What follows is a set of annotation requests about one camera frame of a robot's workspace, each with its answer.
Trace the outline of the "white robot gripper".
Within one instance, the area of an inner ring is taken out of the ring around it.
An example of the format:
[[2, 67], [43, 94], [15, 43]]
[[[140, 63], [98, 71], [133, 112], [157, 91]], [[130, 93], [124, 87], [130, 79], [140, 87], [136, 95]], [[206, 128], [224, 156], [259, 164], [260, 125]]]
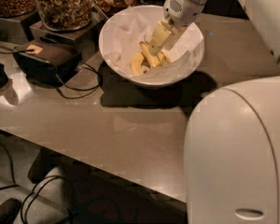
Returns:
[[165, 0], [163, 5], [164, 19], [159, 21], [148, 42], [148, 50], [157, 55], [162, 48], [170, 50], [203, 10], [200, 0]]

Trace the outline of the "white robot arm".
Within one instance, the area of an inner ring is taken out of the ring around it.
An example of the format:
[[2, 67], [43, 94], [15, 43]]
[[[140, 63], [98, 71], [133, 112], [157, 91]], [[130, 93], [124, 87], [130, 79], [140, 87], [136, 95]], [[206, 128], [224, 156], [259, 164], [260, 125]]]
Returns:
[[[239, 0], [280, 66], [280, 0]], [[201, 100], [184, 141], [188, 224], [280, 224], [280, 75]]]

